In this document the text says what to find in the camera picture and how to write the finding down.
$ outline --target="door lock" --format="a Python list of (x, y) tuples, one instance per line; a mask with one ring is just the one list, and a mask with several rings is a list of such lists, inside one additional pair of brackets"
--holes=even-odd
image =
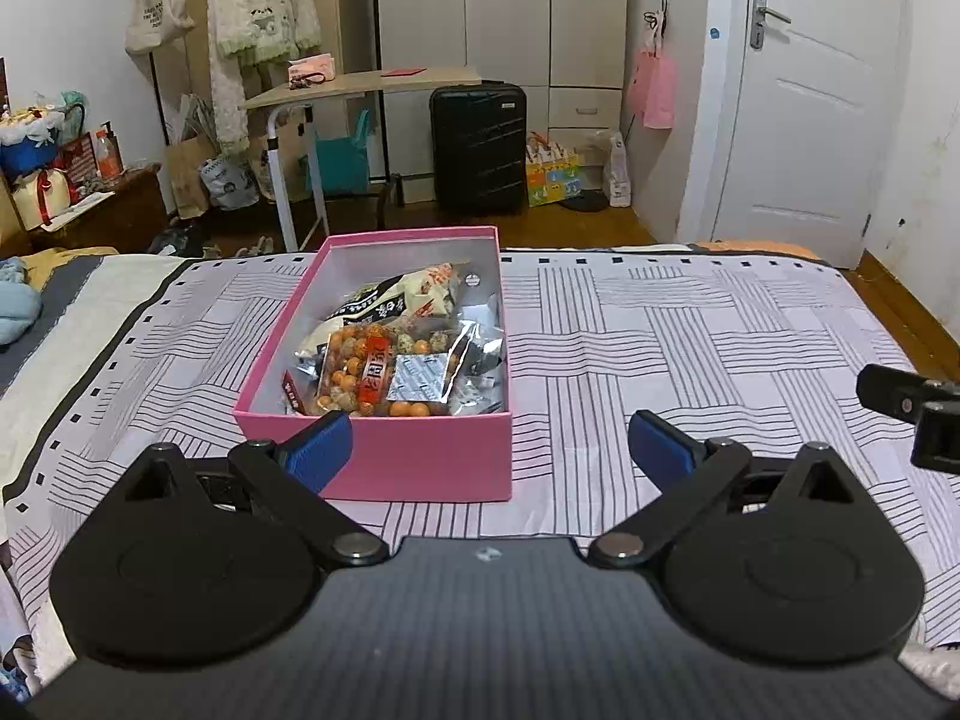
[(767, 16), (779, 19), (784, 23), (793, 23), (789, 16), (767, 7), (767, 0), (754, 0), (752, 18), (750, 21), (750, 47), (760, 50), (767, 31)]

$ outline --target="white table leg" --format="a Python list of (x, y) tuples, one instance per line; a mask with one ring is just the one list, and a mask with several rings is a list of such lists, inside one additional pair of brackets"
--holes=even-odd
[(317, 207), (317, 218), (323, 223), (323, 234), (330, 235), (330, 224), (326, 220), (326, 201), (323, 199), (323, 184), (320, 183), (320, 160), (317, 159), (317, 127), (313, 124), (313, 105), (304, 110), (304, 138), (306, 139), (306, 161), (310, 169), (310, 186), (313, 188), (313, 204)]
[(290, 213), (290, 199), (287, 197), (287, 185), (283, 180), (280, 167), (280, 144), (277, 143), (277, 115), (286, 106), (277, 105), (267, 118), (267, 161), (270, 164), (270, 180), (274, 186), (274, 198), (277, 200), (277, 215), (280, 217), (280, 230), (283, 232), (283, 246), (288, 252), (299, 251), (296, 245), (294, 218)]

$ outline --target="striped pattern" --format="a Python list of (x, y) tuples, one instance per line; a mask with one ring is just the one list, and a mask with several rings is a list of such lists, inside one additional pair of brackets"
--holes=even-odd
[[(11, 576), (31, 625), (66, 539), (143, 446), (172, 440), (203, 456), (241, 440), (230, 408), (309, 262), (190, 266), (78, 394), (27, 490), (6, 504)], [(911, 428), (860, 408), (853, 385), (864, 362), (909, 363), (836, 271), (644, 250), (512, 251), (501, 271), (512, 500), (335, 502), (344, 512), (394, 548), (408, 535), (549, 533), (584, 547), (659, 494), (627, 450), (637, 408), (773, 457), (826, 440), (923, 565), (915, 635), (960, 640), (960, 478), (914, 469)]]

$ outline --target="pink box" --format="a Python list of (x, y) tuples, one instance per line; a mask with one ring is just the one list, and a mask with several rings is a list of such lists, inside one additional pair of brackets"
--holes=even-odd
[[(244, 435), (283, 442), (313, 420), (285, 415), (283, 372), (293, 365), (298, 344), (345, 295), (361, 284), (443, 262), (469, 262), (469, 272), (480, 277), (479, 285), (470, 287), (469, 298), (462, 292), (462, 302), (482, 303), (485, 295), (501, 298), (495, 227), (390, 230), (327, 238), (244, 381), (233, 410)], [(502, 298), (499, 305), (502, 326)], [(323, 497), (443, 503), (509, 500), (509, 361), (504, 365), (507, 410), (503, 413), (354, 418), (353, 454), (323, 489)]]

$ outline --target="red notebook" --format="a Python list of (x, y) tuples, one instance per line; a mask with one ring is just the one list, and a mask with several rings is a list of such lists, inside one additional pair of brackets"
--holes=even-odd
[(422, 73), (426, 68), (400, 68), (399, 70), (385, 70), (380, 75), (384, 79), (391, 79), (394, 76), (415, 76), (417, 73)]

